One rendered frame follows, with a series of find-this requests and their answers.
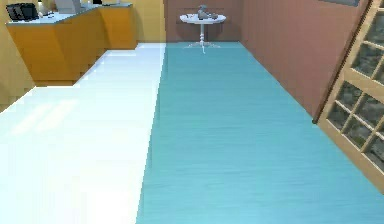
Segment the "grey statue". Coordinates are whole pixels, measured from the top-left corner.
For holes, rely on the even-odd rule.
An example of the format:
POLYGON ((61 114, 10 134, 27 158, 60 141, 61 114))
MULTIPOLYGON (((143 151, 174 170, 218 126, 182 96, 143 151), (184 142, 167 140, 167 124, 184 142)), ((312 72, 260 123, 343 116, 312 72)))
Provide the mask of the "grey statue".
POLYGON ((198 18, 200 20, 202 19, 217 19, 218 18, 218 15, 215 14, 215 13, 209 13, 207 11, 207 6, 206 5, 200 5, 199 6, 199 9, 198 9, 198 18))

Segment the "orange kitchen counter cabinet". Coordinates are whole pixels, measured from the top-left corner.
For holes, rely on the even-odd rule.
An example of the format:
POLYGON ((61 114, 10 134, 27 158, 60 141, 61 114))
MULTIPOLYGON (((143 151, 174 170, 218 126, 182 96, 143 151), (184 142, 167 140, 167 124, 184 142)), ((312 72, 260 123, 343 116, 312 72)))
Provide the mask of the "orange kitchen counter cabinet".
POLYGON ((131 3, 6 27, 37 86, 72 86, 106 51, 133 50, 138 44, 131 3))

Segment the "grey box appliance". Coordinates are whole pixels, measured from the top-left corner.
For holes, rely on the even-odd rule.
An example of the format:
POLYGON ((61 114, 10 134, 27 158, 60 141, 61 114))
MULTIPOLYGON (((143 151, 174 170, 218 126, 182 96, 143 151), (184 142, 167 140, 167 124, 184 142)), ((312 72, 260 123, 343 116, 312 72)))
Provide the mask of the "grey box appliance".
POLYGON ((60 14, 77 14, 81 9, 80 0, 55 0, 55 4, 60 14))

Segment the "wooden glazed door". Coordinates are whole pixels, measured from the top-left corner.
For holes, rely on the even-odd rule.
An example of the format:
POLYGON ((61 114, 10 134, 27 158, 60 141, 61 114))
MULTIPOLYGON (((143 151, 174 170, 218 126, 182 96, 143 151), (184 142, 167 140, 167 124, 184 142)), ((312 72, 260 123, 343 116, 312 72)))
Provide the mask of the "wooden glazed door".
POLYGON ((318 126, 384 195, 384 0, 369 0, 318 126))

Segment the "black toaster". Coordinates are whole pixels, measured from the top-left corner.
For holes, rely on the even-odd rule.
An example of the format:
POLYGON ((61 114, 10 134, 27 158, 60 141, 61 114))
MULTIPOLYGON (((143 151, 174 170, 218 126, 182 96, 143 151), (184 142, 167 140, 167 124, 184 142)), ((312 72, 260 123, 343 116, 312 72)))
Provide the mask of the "black toaster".
POLYGON ((6 10, 12 21, 31 21, 39 18, 33 3, 8 4, 6 10))

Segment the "white round pedestal table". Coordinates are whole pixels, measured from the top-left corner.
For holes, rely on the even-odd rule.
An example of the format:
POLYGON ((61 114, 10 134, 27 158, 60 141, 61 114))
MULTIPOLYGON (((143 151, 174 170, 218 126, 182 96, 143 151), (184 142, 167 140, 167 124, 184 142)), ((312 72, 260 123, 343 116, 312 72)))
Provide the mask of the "white round pedestal table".
POLYGON ((183 14, 180 16, 180 20, 184 23, 198 25, 200 27, 199 40, 195 43, 189 44, 188 48, 199 46, 202 48, 202 52, 205 52, 205 48, 207 46, 216 47, 216 44, 207 42, 205 40, 205 26, 221 24, 226 20, 226 17, 224 15, 218 15, 216 19, 213 19, 213 18, 199 19, 197 14, 183 14))

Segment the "framed wall picture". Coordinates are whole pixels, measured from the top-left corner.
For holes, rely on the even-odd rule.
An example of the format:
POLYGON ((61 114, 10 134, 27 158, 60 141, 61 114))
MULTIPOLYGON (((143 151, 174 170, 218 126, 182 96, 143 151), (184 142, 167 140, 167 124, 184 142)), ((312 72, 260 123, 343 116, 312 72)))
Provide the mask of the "framed wall picture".
POLYGON ((357 7, 359 5, 360 0, 319 0, 328 3, 334 3, 339 5, 357 7))

